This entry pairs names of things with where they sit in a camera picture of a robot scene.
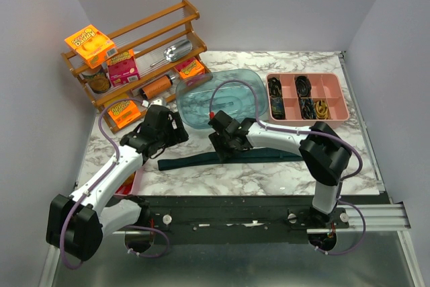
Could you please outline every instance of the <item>pink organizer tray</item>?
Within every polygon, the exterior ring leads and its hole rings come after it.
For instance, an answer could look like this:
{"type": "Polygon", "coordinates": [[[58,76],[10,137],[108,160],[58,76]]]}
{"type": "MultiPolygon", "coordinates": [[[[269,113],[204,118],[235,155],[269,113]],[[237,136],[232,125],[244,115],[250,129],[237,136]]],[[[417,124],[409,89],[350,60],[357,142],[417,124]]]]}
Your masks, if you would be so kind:
{"type": "Polygon", "coordinates": [[[269,106],[269,122],[272,124],[281,124],[284,126],[312,126],[315,120],[302,119],[300,113],[299,99],[296,91],[295,78],[304,75],[308,77],[312,89],[310,97],[316,100],[325,100],[329,106],[329,119],[321,120],[326,122],[331,128],[339,127],[344,121],[349,119],[349,112],[339,78],[331,73],[271,73],[266,76],[266,90],[269,96],[269,88],[267,86],[268,79],[277,78],[282,86],[282,99],[284,101],[285,120],[273,118],[271,107],[269,106]]]}

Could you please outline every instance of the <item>white enclosure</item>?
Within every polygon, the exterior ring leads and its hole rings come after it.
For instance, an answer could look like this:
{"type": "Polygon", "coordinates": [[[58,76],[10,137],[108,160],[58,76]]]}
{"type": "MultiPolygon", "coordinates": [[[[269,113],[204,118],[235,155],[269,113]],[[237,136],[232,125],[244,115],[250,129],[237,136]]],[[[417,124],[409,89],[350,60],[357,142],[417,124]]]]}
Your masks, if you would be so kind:
{"type": "MultiPolygon", "coordinates": [[[[64,38],[109,33],[181,0],[0,0],[1,286],[37,286],[49,203],[68,194],[95,110],[62,62],[64,38]]],[[[430,284],[430,0],[190,0],[210,50],[347,50],[388,193],[403,201],[430,284]]]]}

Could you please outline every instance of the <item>metal floor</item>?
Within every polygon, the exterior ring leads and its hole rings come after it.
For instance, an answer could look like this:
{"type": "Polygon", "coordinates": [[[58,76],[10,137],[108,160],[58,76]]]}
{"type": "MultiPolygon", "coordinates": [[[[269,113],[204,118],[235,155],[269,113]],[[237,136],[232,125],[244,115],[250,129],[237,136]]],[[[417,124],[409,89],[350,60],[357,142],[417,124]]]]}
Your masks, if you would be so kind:
{"type": "MultiPolygon", "coordinates": [[[[339,233],[335,250],[358,233],[339,233]]],[[[344,256],[326,256],[310,245],[174,245],[158,259],[128,255],[124,235],[106,237],[79,270],[59,262],[53,286],[326,287],[414,286],[397,232],[369,232],[344,256]]]]}

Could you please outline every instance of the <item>metal scoop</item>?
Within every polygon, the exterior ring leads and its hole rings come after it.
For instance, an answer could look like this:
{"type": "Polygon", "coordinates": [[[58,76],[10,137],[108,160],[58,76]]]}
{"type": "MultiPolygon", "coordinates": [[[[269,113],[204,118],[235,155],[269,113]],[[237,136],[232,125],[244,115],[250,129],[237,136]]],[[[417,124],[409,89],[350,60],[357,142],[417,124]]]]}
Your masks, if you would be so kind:
{"type": "Polygon", "coordinates": [[[155,65],[159,64],[160,62],[163,62],[164,60],[169,63],[175,62],[181,57],[184,57],[189,52],[191,52],[192,49],[193,44],[189,40],[180,40],[174,43],[174,45],[166,48],[164,51],[164,57],[161,60],[158,60],[157,62],[151,64],[149,67],[154,67],[155,65]]]}

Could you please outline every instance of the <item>can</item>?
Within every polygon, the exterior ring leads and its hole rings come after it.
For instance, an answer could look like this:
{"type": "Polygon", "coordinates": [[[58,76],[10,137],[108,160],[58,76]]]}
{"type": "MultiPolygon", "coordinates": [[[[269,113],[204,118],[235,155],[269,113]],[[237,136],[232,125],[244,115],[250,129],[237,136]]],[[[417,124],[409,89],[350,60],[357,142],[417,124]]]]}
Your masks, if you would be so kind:
{"type": "Polygon", "coordinates": [[[105,69],[101,65],[82,72],[82,76],[94,93],[105,93],[111,87],[105,69]]]}

